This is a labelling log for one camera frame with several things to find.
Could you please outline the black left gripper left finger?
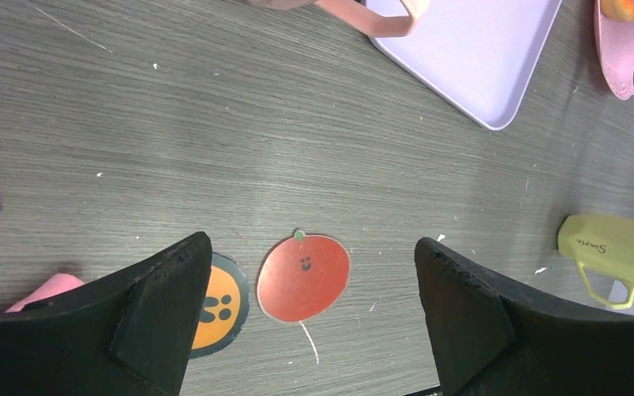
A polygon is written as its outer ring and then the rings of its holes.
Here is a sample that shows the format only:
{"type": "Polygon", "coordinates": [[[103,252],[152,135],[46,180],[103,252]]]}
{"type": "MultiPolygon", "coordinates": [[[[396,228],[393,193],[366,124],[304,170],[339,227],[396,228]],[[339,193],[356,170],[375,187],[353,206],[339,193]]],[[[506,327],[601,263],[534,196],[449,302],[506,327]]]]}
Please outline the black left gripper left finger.
{"type": "Polygon", "coordinates": [[[141,262],[0,313],[0,395],[177,395],[211,274],[189,235],[141,262]]]}

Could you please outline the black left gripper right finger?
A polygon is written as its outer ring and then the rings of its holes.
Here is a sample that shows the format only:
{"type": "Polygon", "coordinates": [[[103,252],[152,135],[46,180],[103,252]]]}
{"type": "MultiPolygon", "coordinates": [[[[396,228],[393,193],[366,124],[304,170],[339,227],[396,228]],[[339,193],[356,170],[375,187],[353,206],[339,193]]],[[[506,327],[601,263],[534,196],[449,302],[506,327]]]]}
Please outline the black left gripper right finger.
{"type": "Polygon", "coordinates": [[[431,238],[414,249],[446,395],[634,395],[634,316],[550,295],[431,238]]]}

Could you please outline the pink mug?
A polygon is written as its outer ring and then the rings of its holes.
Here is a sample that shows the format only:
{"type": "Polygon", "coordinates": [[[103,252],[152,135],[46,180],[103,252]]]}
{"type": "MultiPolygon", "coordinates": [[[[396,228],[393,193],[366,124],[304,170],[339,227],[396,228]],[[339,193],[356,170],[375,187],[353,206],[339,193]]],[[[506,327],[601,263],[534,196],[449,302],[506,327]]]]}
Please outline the pink mug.
{"type": "Polygon", "coordinates": [[[352,0],[249,0],[248,3],[279,11],[314,5],[368,37],[391,38],[410,34],[427,11],[430,1],[400,0],[406,14],[393,17],[382,16],[352,0]]]}

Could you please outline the orange round bun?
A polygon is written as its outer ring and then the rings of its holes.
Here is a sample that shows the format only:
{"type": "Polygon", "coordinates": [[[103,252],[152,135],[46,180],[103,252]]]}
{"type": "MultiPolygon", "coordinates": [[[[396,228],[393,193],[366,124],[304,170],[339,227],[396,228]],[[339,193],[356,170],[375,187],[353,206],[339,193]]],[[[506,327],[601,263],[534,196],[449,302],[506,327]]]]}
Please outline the orange round bun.
{"type": "Polygon", "coordinates": [[[634,0],[600,0],[600,11],[614,21],[634,21],[634,0]]]}

